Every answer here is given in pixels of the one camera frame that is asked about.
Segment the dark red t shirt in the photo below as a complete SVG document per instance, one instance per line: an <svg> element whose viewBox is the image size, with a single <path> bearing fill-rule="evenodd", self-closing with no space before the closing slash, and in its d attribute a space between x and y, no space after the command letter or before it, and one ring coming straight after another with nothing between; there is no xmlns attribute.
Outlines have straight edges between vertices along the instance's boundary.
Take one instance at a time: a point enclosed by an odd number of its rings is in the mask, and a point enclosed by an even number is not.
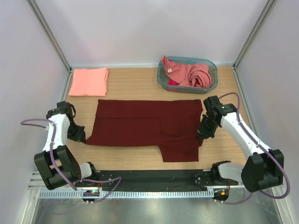
<svg viewBox="0 0 299 224"><path fill-rule="evenodd" d="M98 100L86 144L106 147L158 146L164 162L199 161L201 100Z"/></svg>

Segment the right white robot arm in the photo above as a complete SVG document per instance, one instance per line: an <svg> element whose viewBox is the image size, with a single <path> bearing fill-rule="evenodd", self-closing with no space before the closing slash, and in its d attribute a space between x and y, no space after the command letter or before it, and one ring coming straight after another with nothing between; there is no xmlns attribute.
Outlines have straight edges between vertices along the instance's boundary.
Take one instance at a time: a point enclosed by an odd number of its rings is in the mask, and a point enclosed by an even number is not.
<svg viewBox="0 0 299 224"><path fill-rule="evenodd" d="M240 107L222 104L217 96L203 101L206 114L198 129L199 140L214 138L218 127L224 128L235 140L247 159L245 165L221 161L212 165L211 181L221 185L227 179L242 183L253 193L283 183L284 155L263 143L243 121Z"/></svg>

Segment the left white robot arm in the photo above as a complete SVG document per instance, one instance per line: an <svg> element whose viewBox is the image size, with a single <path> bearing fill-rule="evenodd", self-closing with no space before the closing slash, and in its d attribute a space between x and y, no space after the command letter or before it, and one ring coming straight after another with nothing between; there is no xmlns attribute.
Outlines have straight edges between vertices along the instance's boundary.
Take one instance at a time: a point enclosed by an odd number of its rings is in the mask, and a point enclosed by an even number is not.
<svg viewBox="0 0 299 224"><path fill-rule="evenodd" d="M34 156L34 162L49 190L81 180L93 187L99 181L94 165L91 162L79 164L67 147L67 140L86 143L85 127L75 123L75 116L74 105L66 101L58 102L46 115L47 141L42 152Z"/></svg>

